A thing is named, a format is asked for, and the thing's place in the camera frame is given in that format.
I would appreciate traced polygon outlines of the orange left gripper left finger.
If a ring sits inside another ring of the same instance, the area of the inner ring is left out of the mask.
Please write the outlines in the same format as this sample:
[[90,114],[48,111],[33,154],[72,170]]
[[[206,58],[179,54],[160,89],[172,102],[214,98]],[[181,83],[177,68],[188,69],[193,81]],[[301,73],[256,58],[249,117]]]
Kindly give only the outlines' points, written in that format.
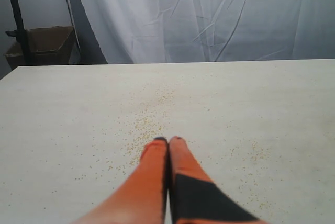
[[125,182],[75,223],[164,223],[168,168],[168,142],[157,137]]

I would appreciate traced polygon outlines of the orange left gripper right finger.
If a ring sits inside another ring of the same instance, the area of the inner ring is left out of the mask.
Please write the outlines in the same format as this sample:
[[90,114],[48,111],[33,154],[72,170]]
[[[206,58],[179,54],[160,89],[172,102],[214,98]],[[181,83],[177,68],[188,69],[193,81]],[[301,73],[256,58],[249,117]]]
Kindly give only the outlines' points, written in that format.
[[217,187],[183,138],[173,137],[169,149],[173,223],[265,223]]

